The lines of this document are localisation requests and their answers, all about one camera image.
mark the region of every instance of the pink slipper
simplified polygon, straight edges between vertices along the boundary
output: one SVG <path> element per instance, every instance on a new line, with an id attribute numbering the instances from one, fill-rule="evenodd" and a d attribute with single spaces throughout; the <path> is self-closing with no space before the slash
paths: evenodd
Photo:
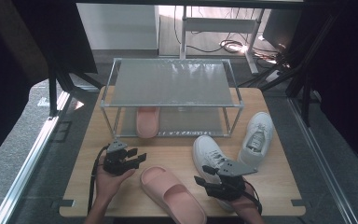
<path id="1" fill-rule="evenodd" d="M 206 223 L 207 217 L 199 202 L 171 171 L 161 166 L 149 167 L 141 174 L 141 185 L 175 223 Z"/>
<path id="2" fill-rule="evenodd" d="M 158 134 L 159 107 L 138 107 L 136 111 L 136 133 L 141 138 Z"/>

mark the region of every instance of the wooden tabletop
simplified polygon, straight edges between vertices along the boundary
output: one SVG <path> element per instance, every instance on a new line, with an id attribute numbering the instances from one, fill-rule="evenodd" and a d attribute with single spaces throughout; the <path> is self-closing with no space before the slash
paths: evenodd
<path id="1" fill-rule="evenodd" d="M 111 134 L 100 108 L 103 89 L 94 108 L 83 144 L 69 180 L 64 200 L 73 200 L 73 205 L 61 207 L 64 217 L 85 217 L 87 215 L 90 173 L 100 149 L 112 141 Z M 214 140 L 226 156 L 236 160 L 241 143 L 246 135 L 249 119 L 257 112 L 269 112 L 262 92 L 259 89 L 240 89 L 245 108 L 231 137 L 216 137 Z M 208 217 L 231 217 L 235 213 L 224 211 L 214 198 L 208 197 L 205 189 L 196 184 L 194 175 L 199 175 L 193 160 L 192 149 L 196 137 L 160 137 L 151 139 L 121 138 L 128 149 L 138 147 L 138 154 L 147 153 L 146 161 L 139 170 L 122 185 L 110 203 L 108 217 L 167 217 L 168 215 L 154 203 L 141 189 L 140 174 L 143 169 L 160 165 L 169 168 L 196 197 Z M 296 181 L 282 149 L 282 144 L 274 131 L 270 150 L 259 166 L 257 173 L 245 178 L 254 185 L 263 204 L 263 216 L 302 216 L 305 206 L 293 206 L 293 201 L 301 201 Z"/>

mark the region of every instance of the floor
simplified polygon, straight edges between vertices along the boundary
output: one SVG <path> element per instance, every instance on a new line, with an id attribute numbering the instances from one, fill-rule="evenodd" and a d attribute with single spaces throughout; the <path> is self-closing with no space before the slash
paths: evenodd
<path id="1" fill-rule="evenodd" d="M 106 55 L 94 55 L 102 59 Z M 158 57 L 124 55 L 124 57 Z M 225 55 L 231 60 L 239 83 L 254 78 L 243 57 Z M 97 60 L 98 75 L 90 76 L 106 83 L 112 66 Z M 271 66 L 258 64 L 260 71 Z M 72 76 L 77 87 L 71 92 L 62 118 L 49 138 L 40 159 L 24 186 L 19 203 L 8 223 L 82 223 L 84 218 L 66 218 L 59 206 L 72 173 L 77 152 L 96 104 L 98 89 Z M 302 217 L 264 217 L 267 223 L 358 223 L 358 157 L 330 124 L 316 96 L 310 105 L 310 127 L 298 119 L 301 101 L 290 99 L 284 90 L 290 80 L 263 94 L 295 180 L 307 207 Z M 23 162 L 48 117 L 48 83 L 33 86 L 29 104 L 6 142 L 0 148 L 0 205 L 16 179 Z M 163 219 L 113 219 L 106 223 L 172 223 Z M 209 223 L 238 223 L 238 220 L 210 219 Z"/>

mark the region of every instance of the gray floor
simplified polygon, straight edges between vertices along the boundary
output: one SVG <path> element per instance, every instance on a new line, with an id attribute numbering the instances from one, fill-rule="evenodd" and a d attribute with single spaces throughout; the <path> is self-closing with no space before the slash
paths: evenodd
<path id="1" fill-rule="evenodd" d="M 238 80 L 251 78 L 244 59 L 232 59 Z M 106 81 L 111 63 L 98 63 L 102 83 Z M 87 129 L 98 90 L 79 78 L 73 77 L 76 88 L 71 92 L 70 104 L 56 132 L 46 146 L 31 180 L 21 195 L 9 223 L 81 223 L 83 218 L 65 218 L 59 214 L 59 204 L 72 173 L 77 152 Z M 0 148 L 0 203 L 22 166 L 40 128 L 48 115 L 47 106 L 37 106 L 40 99 L 48 98 L 47 82 L 32 89 L 30 102 L 18 125 Z M 296 114 L 284 94 L 287 83 L 264 92 L 268 109 L 280 136 L 287 159 L 298 184 L 307 213 L 302 217 L 264 217 L 267 223 L 345 223 L 336 199 L 310 150 L 309 143 L 296 121 Z M 328 165 L 358 220 L 358 158 L 337 130 L 321 112 L 318 103 L 310 106 L 310 129 Z M 146 223 L 144 219 L 108 218 L 107 223 Z M 154 223 L 172 223 L 171 220 L 149 220 Z M 213 219 L 210 223 L 234 223 L 238 220 Z"/>

